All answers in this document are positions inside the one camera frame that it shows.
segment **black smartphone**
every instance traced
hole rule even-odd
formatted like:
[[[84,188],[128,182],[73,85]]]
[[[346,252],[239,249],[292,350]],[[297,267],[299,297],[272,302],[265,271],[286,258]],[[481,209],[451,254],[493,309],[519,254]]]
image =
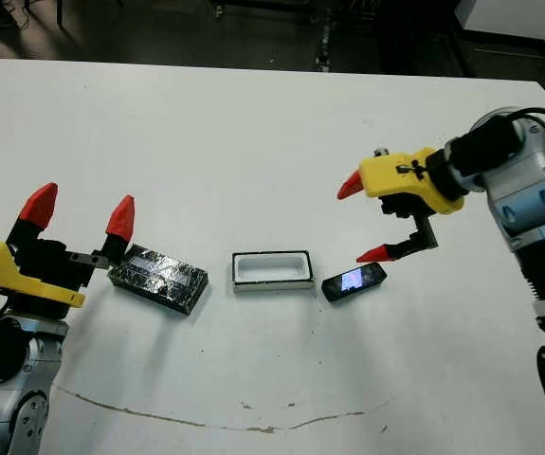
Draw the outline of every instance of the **black smartphone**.
[[[386,279],[388,275],[378,263],[371,263],[355,268],[333,278],[322,282],[322,293],[328,301],[334,301],[368,287],[377,286]]]

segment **white table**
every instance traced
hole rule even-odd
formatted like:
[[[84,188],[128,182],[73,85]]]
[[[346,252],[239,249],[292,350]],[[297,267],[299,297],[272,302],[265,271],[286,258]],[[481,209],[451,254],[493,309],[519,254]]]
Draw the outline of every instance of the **white table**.
[[[0,61],[0,239],[55,181],[46,237],[90,251],[129,192],[134,240],[210,279],[184,318],[96,273],[67,318],[41,453],[545,453],[545,335],[483,195],[433,217],[440,247],[385,265],[380,289],[338,305],[319,291],[413,230],[364,195],[336,200],[362,157],[442,147],[506,105],[545,106],[545,92]],[[234,295],[233,251],[281,249],[310,251],[314,290]]]

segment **box wrapped in black tape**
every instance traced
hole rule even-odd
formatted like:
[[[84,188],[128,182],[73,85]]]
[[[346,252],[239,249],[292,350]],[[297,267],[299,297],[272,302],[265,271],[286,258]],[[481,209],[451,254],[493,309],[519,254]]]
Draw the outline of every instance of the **box wrapped in black tape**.
[[[207,272],[133,244],[108,278],[147,299],[189,315],[209,282]]]

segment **yellow plastic housing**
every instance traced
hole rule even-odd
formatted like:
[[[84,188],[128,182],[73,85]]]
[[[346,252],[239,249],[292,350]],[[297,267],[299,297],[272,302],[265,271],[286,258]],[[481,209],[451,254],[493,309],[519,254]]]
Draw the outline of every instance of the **yellow plastic housing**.
[[[0,242],[0,289],[10,289],[20,294],[60,301],[75,308],[81,308],[84,303],[84,294],[19,273],[10,255],[9,247],[4,242]]]
[[[425,148],[413,155],[392,154],[363,159],[358,171],[365,193],[369,197],[379,197],[408,192],[420,196],[431,209],[445,215],[461,209],[463,197],[448,200],[434,187],[427,173],[422,173],[420,180],[413,172],[396,171],[397,166],[411,167],[414,159],[425,164],[426,158],[434,152],[434,149]]]

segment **floor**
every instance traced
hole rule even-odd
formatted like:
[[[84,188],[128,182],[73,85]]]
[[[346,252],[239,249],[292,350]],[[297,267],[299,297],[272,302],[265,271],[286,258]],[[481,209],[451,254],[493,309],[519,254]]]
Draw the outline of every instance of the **floor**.
[[[30,14],[22,6],[8,0],[20,29],[0,32],[0,58],[318,70],[323,21],[309,17],[228,6],[216,19],[209,0],[125,0],[123,8],[116,0],[66,0],[59,28],[55,1],[32,0]],[[378,38],[369,28],[335,27],[331,71],[384,72]],[[463,53],[477,77],[545,88],[544,52],[463,37]],[[409,73],[464,75],[446,34],[435,30],[418,34]]]

